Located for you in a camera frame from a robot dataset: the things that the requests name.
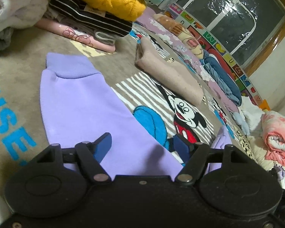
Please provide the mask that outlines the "purple sweatshirt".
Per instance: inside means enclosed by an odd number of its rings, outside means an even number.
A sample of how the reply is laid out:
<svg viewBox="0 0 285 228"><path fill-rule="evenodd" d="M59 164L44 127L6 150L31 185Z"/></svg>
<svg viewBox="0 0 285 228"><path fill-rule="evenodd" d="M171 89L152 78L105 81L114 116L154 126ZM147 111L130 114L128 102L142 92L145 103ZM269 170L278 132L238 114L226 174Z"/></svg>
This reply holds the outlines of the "purple sweatshirt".
<svg viewBox="0 0 285 228"><path fill-rule="evenodd" d="M40 105L49 143L69 148L111 134L101 162L111 177L175 177L183 166L172 141L176 134L216 149L234 138L217 111L190 105L146 74L111 88L84 56L47 54Z"/></svg>

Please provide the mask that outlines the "cream quilt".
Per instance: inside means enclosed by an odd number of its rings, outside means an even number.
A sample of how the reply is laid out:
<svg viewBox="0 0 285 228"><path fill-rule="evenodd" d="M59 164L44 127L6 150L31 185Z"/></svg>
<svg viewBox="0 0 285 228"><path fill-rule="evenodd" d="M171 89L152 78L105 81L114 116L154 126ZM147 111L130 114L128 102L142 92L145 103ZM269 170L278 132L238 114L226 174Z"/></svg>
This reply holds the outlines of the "cream quilt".
<svg viewBox="0 0 285 228"><path fill-rule="evenodd" d="M261 137L248 136L252 154L256 162L263 167L267 172L274 175L281 187L285 189L285 166L282 166L277 161L266 160L267 146Z"/></svg>

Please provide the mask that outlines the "white crumpled cloth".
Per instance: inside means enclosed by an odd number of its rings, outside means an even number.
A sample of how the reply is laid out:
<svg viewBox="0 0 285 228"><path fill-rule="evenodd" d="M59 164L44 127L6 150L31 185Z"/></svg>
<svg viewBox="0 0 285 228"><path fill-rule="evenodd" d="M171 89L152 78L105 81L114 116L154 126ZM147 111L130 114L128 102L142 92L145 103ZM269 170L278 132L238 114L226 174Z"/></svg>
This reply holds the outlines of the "white crumpled cloth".
<svg viewBox="0 0 285 228"><path fill-rule="evenodd" d="M249 134L258 134L261 132L261 118L264 114L263 110L251 102L251 99L247 96L242 96L242 103L239 106L244 115L244 120L248 125Z"/></svg>

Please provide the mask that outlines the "Mickey Mouse brown blanket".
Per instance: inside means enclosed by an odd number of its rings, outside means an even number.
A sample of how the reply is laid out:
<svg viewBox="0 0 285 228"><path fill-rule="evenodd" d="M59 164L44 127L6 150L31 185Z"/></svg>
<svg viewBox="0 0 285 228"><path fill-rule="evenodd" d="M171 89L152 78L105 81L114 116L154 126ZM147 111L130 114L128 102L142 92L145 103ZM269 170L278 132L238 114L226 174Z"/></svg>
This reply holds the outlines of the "Mickey Mouse brown blanket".
<svg viewBox="0 0 285 228"><path fill-rule="evenodd" d="M251 157L251 147L231 114L206 84L203 102L195 107L179 100L188 126L172 105L177 94L157 86L135 66L136 46L149 36L166 61L179 56L157 35L141 26L118 40L107 54L31 27L14 32L0 52L0 193L8 178L50 144L70 148L94 141L105 132L112 147L102 166L114 177L171 175L181 159L169 152L177 133L212 144L226 125L232 143Z"/></svg>

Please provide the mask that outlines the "folded beige garment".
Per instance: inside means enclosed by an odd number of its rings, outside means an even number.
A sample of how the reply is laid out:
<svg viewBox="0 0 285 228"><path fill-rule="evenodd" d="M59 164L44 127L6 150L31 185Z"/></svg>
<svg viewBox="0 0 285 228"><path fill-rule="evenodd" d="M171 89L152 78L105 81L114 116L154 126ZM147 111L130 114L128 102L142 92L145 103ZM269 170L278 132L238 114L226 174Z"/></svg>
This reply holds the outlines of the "folded beige garment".
<svg viewBox="0 0 285 228"><path fill-rule="evenodd" d="M203 89L187 67L178 61L165 61L147 37L137 44L135 66L190 104L196 107L201 104Z"/></svg>

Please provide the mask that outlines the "pink rolled quilt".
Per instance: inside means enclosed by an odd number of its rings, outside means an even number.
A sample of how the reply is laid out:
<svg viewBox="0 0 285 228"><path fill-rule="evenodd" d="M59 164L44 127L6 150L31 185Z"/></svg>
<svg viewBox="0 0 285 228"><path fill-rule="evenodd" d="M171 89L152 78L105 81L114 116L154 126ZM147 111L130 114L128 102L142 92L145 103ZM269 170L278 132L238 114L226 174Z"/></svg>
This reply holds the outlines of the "pink rolled quilt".
<svg viewBox="0 0 285 228"><path fill-rule="evenodd" d="M267 111L261 117L262 138L267 146L266 160L285 166L285 116Z"/></svg>

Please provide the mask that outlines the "purple floral bedsheet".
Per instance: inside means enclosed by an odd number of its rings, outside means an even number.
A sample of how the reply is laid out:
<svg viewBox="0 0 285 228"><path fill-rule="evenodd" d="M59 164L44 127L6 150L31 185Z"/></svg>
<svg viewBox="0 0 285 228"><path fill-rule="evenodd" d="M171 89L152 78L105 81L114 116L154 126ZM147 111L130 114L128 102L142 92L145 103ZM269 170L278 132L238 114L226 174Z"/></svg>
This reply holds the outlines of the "purple floral bedsheet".
<svg viewBox="0 0 285 228"><path fill-rule="evenodd" d="M138 24L141 24L147 30L155 33L167 45L169 45L186 63L190 64L230 112L238 112L238 106L236 106L233 101L231 101L225 95L224 91L222 91L217 82L204 69L200 62L200 59L198 59L187 48L187 46L185 46L174 34L172 34L160 23L158 23L153 18L153 15L155 14L157 13L155 13L154 10L147 7L143 14L136 20L136 22L138 22Z"/></svg>

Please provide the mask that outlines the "cartoon print pillow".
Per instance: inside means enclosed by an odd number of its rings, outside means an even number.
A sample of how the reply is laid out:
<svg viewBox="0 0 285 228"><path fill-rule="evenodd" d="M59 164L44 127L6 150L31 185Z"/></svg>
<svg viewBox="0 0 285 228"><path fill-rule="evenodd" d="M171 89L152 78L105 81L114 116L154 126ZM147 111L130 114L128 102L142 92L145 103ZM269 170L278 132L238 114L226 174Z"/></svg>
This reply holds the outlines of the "cartoon print pillow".
<svg viewBox="0 0 285 228"><path fill-rule="evenodd" d="M164 28L174 34L198 58L204 58L204 51L198 40L181 23L163 15L155 14L153 18Z"/></svg>

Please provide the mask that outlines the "folded pink garment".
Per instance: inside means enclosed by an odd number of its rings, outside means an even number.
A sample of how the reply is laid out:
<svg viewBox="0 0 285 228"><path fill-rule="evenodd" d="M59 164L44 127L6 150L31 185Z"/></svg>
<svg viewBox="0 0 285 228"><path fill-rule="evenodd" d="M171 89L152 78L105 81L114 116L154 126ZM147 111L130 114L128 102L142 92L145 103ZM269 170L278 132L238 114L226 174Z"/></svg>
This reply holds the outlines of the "folded pink garment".
<svg viewBox="0 0 285 228"><path fill-rule="evenodd" d="M104 52L113 53L116 50L115 45L107 45L97 41L93 36L73 29L70 26L63 25L59 22L42 18L35 24L35 27L63 36L70 40L77 41L88 47L95 48Z"/></svg>

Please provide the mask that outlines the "folded black striped garment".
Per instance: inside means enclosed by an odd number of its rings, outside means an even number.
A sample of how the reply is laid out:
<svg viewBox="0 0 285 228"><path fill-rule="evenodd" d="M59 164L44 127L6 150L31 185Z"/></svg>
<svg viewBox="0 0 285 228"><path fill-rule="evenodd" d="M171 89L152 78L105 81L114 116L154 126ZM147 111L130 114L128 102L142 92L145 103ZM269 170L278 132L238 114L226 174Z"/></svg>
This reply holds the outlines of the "folded black striped garment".
<svg viewBox="0 0 285 228"><path fill-rule="evenodd" d="M120 37L132 30L132 22L88 6L82 0L50 0L49 7L59 14L91 29L97 29Z"/></svg>

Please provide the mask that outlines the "colourful alphabet headboard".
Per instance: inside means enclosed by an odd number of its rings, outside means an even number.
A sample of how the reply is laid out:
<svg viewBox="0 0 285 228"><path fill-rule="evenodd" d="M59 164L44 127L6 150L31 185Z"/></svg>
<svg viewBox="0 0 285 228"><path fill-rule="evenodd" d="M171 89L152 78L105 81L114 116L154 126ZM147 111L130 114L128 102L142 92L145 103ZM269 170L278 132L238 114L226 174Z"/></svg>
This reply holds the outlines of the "colourful alphabet headboard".
<svg viewBox="0 0 285 228"><path fill-rule="evenodd" d="M181 23L198 40L204 50L217 58L222 68L232 76L232 79L238 85L242 96L249 97L251 102L262 110L270 110L267 100L260 97L244 70L205 26L175 3L171 4L164 14Z"/></svg>

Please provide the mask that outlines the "window with white frame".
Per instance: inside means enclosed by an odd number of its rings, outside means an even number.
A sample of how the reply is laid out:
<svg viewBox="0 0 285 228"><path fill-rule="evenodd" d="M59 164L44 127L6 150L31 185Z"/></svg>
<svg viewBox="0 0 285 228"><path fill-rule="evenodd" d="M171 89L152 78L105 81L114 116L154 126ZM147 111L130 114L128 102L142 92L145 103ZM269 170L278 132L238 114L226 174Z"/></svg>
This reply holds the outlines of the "window with white frame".
<svg viewBox="0 0 285 228"><path fill-rule="evenodd" d="M285 0L177 0L251 76L285 38Z"/></svg>

